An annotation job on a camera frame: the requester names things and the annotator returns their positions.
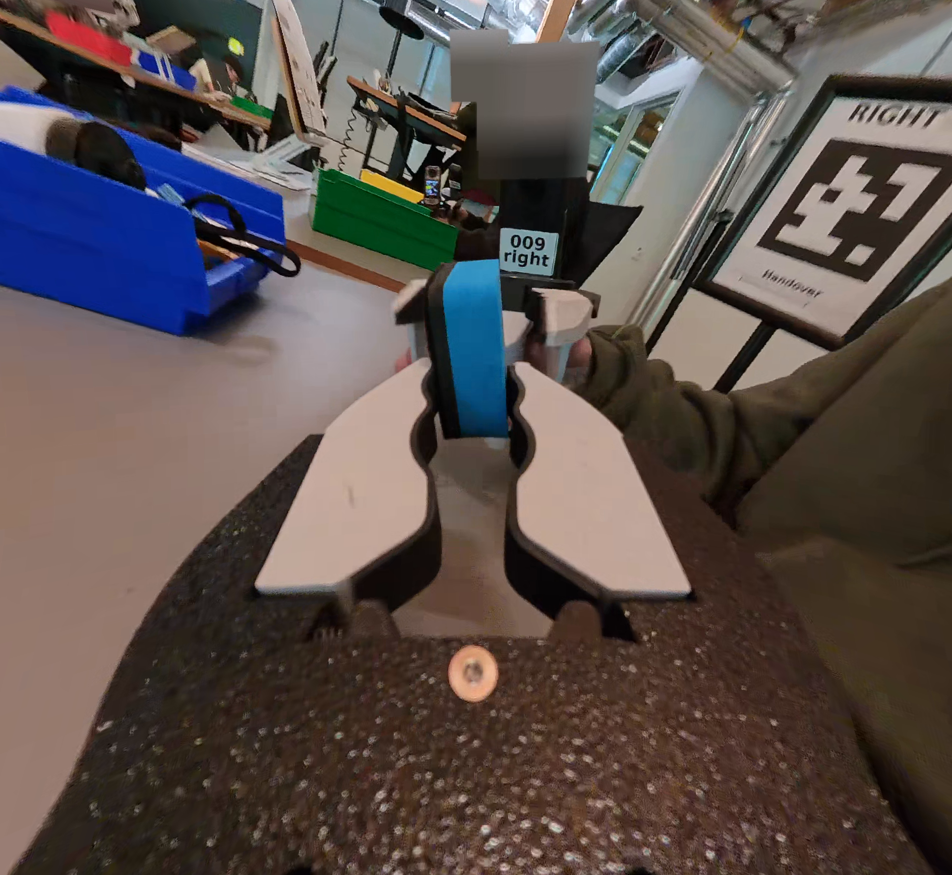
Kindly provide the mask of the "person's right forearm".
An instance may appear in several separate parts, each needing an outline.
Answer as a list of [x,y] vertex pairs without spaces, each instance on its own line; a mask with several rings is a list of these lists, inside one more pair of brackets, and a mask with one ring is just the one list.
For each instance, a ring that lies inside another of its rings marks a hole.
[[750,401],[678,381],[650,360],[635,326],[589,331],[589,378],[574,391],[601,412],[628,444],[650,447],[690,477],[704,501],[736,526],[741,500],[765,471],[763,411]]

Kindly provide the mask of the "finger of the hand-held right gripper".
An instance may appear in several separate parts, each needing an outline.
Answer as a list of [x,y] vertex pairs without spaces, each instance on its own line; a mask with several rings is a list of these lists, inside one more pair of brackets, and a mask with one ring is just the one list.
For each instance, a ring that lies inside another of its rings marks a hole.
[[396,325],[408,329],[409,349],[400,362],[416,362],[428,356],[425,327],[425,305],[429,279],[415,279],[406,284],[392,304]]
[[532,363],[550,379],[564,378],[593,314],[592,300],[578,290],[532,287]]

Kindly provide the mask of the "small red bin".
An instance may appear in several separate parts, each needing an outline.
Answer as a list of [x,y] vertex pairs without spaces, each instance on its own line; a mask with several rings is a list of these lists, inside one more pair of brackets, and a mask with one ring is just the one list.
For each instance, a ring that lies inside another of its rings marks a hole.
[[102,33],[98,28],[81,24],[68,15],[48,10],[46,26],[60,43],[74,46],[83,52],[113,64],[127,67],[132,63],[131,49],[122,41]]

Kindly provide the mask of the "white bottle black cap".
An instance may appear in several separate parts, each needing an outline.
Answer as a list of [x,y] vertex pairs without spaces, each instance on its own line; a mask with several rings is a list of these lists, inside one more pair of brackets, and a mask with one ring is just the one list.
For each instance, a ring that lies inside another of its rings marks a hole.
[[3,103],[1,140],[127,187],[148,189],[143,168],[115,129],[65,109]]

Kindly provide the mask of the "printed paper sheet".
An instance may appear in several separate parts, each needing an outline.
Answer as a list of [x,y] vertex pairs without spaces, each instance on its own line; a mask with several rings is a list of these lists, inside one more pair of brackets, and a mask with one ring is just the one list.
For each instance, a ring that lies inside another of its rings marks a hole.
[[251,153],[236,149],[222,149],[208,155],[213,160],[239,170],[253,180],[268,182],[286,191],[313,192],[314,173],[292,163],[268,156],[266,152]]

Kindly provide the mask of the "black easel stand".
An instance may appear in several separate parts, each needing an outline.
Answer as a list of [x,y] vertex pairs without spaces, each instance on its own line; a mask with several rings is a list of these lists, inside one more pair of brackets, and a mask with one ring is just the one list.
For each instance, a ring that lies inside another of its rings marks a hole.
[[678,290],[647,339],[649,357],[681,381],[732,391],[779,330],[779,313],[752,296],[713,281]]

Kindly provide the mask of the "blue foam pad black backing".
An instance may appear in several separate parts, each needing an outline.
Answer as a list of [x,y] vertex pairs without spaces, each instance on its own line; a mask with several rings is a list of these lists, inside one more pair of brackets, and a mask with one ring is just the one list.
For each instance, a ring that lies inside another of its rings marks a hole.
[[507,363],[499,262],[442,264],[426,286],[423,316],[444,438],[506,438]]

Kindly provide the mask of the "black framed sign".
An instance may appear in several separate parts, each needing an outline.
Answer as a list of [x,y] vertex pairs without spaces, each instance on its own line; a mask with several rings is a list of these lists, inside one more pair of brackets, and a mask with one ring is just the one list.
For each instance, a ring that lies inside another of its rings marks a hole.
[[826,350],[950,250],[950,77],[833,75],[750,192],[700,292]]

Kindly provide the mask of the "green plastic bin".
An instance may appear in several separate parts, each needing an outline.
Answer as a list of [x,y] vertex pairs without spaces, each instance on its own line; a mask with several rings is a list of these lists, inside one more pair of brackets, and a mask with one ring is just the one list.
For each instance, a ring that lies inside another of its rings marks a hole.
[[316,176],[313,229],[360,247],[434,271],[455,259],[458,228],[427,208],[336,169]]

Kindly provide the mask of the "yellow plastic bin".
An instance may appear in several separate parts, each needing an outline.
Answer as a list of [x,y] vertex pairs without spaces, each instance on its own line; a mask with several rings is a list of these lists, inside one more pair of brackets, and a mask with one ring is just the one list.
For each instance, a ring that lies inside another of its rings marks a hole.
[[392,180],[387,176],[369,168],[364,168],[361,170],[360,181],[365,185],[378,191],[382,191],[393,198],[399,198],[412,204],[420,204],[424,199],[422,192],[413,189],[403,182]]

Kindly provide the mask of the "wooden standing desk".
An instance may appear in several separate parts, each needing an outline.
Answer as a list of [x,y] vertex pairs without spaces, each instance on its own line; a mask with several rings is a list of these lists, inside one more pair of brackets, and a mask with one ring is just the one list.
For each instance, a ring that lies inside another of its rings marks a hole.
[[437,147],[454,153],[463,148],[467,137],[453,125],[445,123],[418,107],[406,94],[394,96],[349,76],[347,83],[354,93],[353,110],[375,126],[382,121],[396,133],[387,167],[387,177],[399,180],[407,171],[411,148],[415,143]]

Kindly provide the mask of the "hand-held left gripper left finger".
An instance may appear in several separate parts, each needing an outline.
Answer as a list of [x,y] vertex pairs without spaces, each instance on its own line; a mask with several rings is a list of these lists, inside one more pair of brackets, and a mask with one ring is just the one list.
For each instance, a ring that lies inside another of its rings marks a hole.
[[431,392],[431,363],[420,359],[331,424],[257,576],[258,594],[393,611],[435,580],[442,529]]

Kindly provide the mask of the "grey topped table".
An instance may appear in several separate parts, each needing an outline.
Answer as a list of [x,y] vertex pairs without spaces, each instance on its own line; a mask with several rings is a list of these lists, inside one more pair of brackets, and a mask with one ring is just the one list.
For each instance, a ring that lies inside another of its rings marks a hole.
[[185,156],[208,166],[217,167],[226,173],[237,175],[259,187],[276,190],[283,199],[286,238],[304,261],[328,272],[389,292],[399,291],[412,280],[428,277],[429,270],[364,250],[315,231],[312,228],[312,220],[316,189],[312,193],[286,191],[271,183],[253,180],[243,175],[241,171],[221,164],[208,156],[222,149],[241,148],[228,141],[225,138],[225,132],[217,125],[209,131],[208,137],[203,137],[196,143],[184,143],[182,152]]

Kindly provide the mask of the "person's right hand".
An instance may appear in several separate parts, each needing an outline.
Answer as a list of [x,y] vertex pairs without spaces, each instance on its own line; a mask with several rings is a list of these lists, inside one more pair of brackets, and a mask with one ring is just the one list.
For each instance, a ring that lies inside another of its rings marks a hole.
[[571,344],[550,345],[541,336],[531,334],[525,342],[524,360],[549,379],[575,388],[589,378],[591,337],[586,333]]

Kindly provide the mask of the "blue plastic bin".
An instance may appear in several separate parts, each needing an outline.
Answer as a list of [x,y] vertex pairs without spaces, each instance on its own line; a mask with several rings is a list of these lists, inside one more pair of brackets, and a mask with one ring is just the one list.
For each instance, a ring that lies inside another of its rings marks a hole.
[[[3,103],[99,121],[15,86],[2,89]],[[2,142],[2,286],[185,335],[257,291],[268,273],[299,275],[279,194],[108,126],[143,168],[146,191]],[[184,206],[157,196],[165,183]],[[207,272],[197,239],[240,258]]]

